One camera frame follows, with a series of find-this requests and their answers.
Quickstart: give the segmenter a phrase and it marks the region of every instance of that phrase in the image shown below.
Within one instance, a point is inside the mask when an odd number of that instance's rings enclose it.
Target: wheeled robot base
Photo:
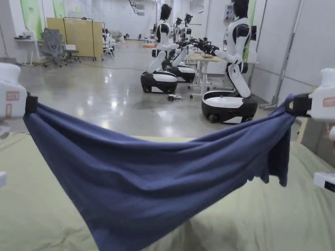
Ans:
[[[145,93],[153,92],[152,88],[156,87],[163,93],[172,94],[177,88],[178,79],[174,74],[167,71],[154,72],[153,74],[143,72],[141,85]]]
[[[166,70],[172,74],[175,74],[177,78],[182,78],[186,83],[192,83],[196,73],[196,71],[193,68],[186,65],[169,67]]]
[[[258,103],[253,98],[232,96],[230,91],[209,91],[202,97],[202,114],[211,123],[243,123],[253,120]]]

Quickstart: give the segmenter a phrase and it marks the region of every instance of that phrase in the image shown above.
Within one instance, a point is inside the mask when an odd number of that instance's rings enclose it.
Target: gray floor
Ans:
[[[209,123],[201,114],[201,98],[190,99],[186,84],[178,84],[177,93],[185,98],[179,102],[168,101],[166,94],[143,93],[140,76],[152,57],[141,46],[138,41],[119,45],[115,60],[22,67],[20,83],[45,105],[128,135],[197,138],[231,126]],[[259,109],[255,119],[267,114]],[[22,121],[11,125],[12,131],[26,131]],[[298,128],[293,126],[292,139]]]

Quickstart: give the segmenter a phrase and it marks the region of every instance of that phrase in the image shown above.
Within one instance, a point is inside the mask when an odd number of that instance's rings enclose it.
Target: gray mesh chair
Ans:
[[[62,47],[63,35],[59,31],[45,29],[45,31],[41,33],[41,38],[44,42],[43,53],[48,58],[43,62],[43,65],[47,67],[46,63],[52,62],[59,65],[59,67],[62,67],[61,57],[64,54]]]

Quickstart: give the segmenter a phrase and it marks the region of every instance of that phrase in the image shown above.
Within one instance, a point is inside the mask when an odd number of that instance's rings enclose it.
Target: blue cloth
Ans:
[[[254,177],[286,186],[294,119],[281,106],[187,143],[154,143],[41,104],[24,117],[100,251],[145,248]]]

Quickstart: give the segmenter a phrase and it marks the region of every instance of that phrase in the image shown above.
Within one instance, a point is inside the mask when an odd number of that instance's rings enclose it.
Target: orange label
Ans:
[[[6,117],[7,118],[12,117],[12,104],[6,105]]]
[[[323,107],[333,107],[333,106],[335,106],[335,97],[323,99]]]
[[[20,99],[20,92],[18,91],[7,91],[6,101],[17,101]]]

